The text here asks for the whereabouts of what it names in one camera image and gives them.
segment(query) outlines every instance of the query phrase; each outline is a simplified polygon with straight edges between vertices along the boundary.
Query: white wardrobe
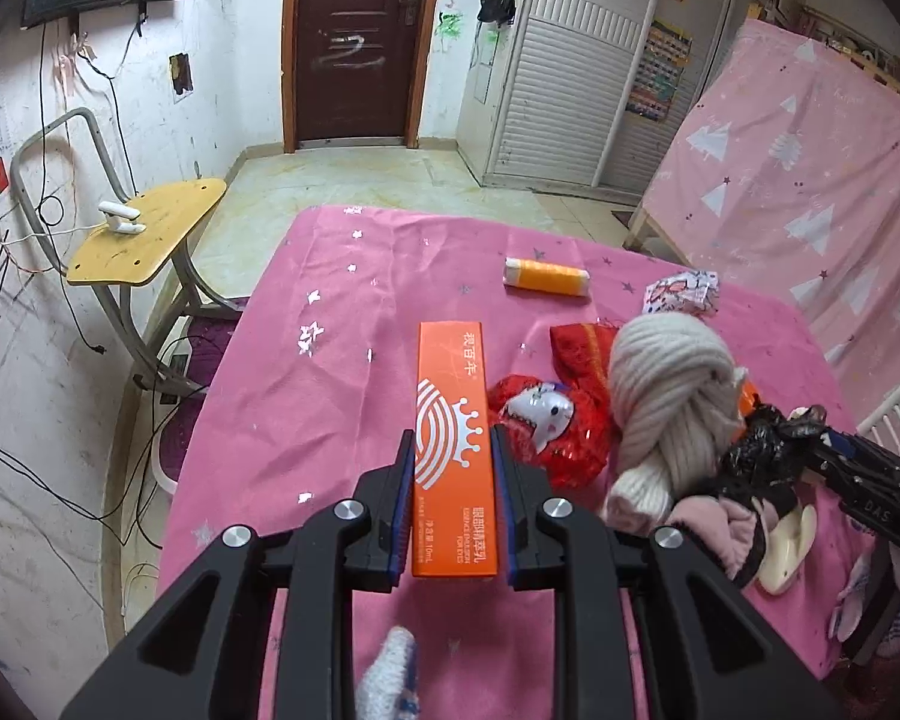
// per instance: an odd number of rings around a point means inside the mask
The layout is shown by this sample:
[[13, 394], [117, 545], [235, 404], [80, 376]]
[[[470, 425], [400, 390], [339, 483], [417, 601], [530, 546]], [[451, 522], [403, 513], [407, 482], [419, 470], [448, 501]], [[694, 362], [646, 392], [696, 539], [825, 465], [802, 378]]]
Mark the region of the white wardrobe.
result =
[[[513, 26], [482, 25], [477, 34], [461, 155], [487, 186], [635, 202], [753, 1], [518, 0]], [[689, 39], [662, 121], [625, 110], [647, 20]]]

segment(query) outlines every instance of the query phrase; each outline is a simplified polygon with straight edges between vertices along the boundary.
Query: green drawing on wall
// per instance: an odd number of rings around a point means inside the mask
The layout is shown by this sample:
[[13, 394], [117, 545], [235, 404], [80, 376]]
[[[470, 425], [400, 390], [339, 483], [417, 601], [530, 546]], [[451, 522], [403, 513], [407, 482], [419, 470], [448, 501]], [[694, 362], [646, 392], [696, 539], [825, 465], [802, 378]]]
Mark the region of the green drawing on wall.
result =
[[457, 40], [463, 27], [463, 13], [453, 10], [442, 10], [437, 19], [434, 34], [440, 39]]

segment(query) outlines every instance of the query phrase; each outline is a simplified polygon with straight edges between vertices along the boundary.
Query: white phone holder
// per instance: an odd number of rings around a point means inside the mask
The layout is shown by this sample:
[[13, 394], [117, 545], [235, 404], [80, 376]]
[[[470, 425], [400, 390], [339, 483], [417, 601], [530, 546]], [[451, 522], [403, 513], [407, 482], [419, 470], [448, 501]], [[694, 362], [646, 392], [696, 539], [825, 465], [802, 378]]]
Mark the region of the white phone holder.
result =
[[145, 224], [133, 222], [140, 215], [140, 211], [136, 208], [130, 208], [130, 206], [120, 202], [104, 200], [97, 206], [97, 210], [106, 217], [107, 226], [115, 233], [136, 235], [146, 230]]

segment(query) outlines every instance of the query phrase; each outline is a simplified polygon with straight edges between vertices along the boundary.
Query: orange box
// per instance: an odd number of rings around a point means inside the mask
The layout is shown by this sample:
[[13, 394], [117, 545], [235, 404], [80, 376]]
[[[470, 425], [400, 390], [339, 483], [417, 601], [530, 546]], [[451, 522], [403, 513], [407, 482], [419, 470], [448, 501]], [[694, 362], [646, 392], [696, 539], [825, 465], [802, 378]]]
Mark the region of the orange box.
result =
[[480, 322], [421, 322], [413, 576], [496, 573], [493, 458]]

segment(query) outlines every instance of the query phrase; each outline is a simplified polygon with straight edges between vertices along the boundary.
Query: crown logo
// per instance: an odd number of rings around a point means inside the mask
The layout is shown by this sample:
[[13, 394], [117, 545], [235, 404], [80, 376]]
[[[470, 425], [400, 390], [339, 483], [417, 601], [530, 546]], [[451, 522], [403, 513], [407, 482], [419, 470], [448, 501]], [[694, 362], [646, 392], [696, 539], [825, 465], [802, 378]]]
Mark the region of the crown logo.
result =
[[416, 463], [413, 478], [425, 490], [437, 483], [450, 461], [467, 469], [470, 461], [463, 459], [463, 450], [479, 452], [471, 445], [471, 436], [480, 436], [484, 429], [471, 428], [468, 419], [478, 413], [465, 412], [466, 398], [450, 405], [439, 389], [424, 379], [416, 387]]

